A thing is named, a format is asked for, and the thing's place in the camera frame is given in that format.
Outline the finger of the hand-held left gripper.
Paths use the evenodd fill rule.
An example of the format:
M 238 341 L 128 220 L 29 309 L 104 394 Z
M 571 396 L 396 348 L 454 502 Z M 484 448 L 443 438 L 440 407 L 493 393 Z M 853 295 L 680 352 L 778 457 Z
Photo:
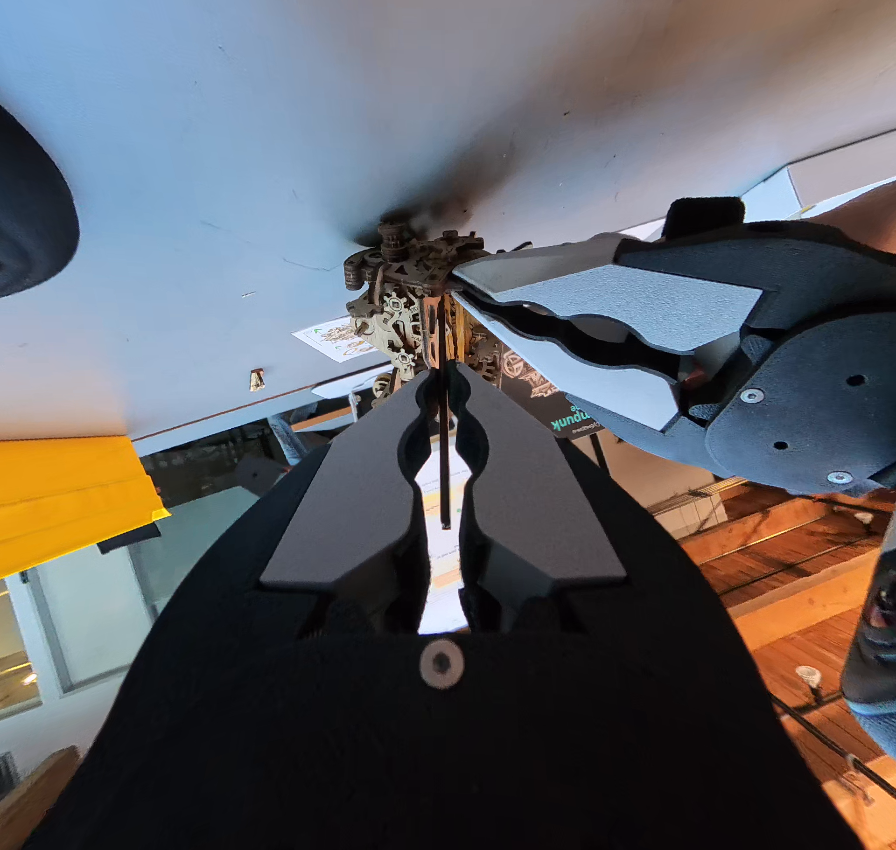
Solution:
M 532 303 L 555 316 L 601 316 L 654 348 L 692 352 L 738 331 L 761 289 L 614 263 L 622 234 L 495 253 L 454 276 L 500 304 Z
M 560 390 L 657 431 L 679 417 L 679 354 L 651 348 L 633 333 L 622 341 L 594 337 L 596 316 L 585 316 L 580 327 L 470 290 L 454 297 Z

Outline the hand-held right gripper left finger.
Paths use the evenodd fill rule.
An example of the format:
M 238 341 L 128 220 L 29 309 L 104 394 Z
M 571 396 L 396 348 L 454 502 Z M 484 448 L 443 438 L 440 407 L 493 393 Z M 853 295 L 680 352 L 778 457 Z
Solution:
M 417 475 L 431 455 L 432 373 L 403 386 L 329 446 L 262 576 L 299 591 L 427 591 Z

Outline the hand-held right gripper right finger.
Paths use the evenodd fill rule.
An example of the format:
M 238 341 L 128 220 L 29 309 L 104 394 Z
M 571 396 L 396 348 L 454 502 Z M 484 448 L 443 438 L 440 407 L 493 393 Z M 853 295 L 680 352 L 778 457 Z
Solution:
M 464 363 L 452 366 L 455 447 L 470 476 L 465 588 L 617 585 L 626 571 L 550 430 Z

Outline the thin wooden model stick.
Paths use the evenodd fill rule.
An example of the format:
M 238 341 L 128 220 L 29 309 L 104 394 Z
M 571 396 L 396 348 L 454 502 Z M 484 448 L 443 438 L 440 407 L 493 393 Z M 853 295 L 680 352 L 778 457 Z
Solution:
M 439 424 L 439 486 L 440 523 L 443 531 L 452 528 L 451 502 L 451 462 L 450 462 L 450 408 L 447 383 L 446 314 L 444 296 L 440 297 L 436 308 L 437 353 L 438 353 L 438 394 L 437 414 Z

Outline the wooden gear model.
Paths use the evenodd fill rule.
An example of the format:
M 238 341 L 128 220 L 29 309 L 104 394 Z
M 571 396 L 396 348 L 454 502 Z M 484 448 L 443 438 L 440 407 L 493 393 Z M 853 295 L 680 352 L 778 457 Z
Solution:
M 446 230 L 433 240 L 411 235 L 406 223 L 378 226 L 381 242 L 344 262 L 347 289 L 364 288 L 348 302 L 354 333 L 392 363 L 373 385 L 374 406 L 445 357 L 465 363 L 491 385 L 501 385 L 502 346 L 451 296 L 453 270 L 486 257 L 475 232 Z

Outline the person's left hand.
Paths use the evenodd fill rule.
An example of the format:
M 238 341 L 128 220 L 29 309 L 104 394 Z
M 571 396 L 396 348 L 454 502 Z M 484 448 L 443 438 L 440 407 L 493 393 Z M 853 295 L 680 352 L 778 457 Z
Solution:
M 882 184 L 806 222 L 833 227 L 852 240 L 895 253 L 895 182 Z

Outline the black box with teal print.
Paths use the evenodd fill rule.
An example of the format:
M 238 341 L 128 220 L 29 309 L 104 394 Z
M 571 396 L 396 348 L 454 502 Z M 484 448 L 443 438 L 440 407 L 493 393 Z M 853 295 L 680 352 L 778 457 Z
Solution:
M 593 418 L 519 355 L 502 347 L 501 391 L 552 431 L 555 438 L 579 439 L 602 429 Z

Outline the printed instruction sheet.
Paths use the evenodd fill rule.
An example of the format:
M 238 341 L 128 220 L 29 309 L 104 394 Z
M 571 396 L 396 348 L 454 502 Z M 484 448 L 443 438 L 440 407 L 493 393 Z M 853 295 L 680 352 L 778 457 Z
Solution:
M 348 315 L 293 331 L 292 336 L 339 363 L 379 353 L 374 346 L 356 334 L 353 319 Z

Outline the dark rounded object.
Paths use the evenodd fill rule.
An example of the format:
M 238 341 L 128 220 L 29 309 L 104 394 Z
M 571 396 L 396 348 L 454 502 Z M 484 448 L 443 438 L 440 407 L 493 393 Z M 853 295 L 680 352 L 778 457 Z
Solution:
M 851 714 L 882 751 L 895 757 L 895 519 L 881 554 L 841 675 Z

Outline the yellow bin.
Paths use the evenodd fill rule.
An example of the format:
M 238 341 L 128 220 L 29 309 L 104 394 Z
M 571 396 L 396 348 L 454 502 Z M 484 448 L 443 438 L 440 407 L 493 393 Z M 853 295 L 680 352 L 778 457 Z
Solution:
M 1 442 L 1 578 L 169 516 L 124 436 Z

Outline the black mesh cushion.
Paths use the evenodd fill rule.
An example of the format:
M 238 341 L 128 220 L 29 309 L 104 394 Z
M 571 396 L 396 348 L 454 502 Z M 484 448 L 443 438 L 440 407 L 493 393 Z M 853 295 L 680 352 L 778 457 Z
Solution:
M 1 110 L 1 296 L 59 274 L 73 259 L 80 226 L 63 174 L 39 142 Z

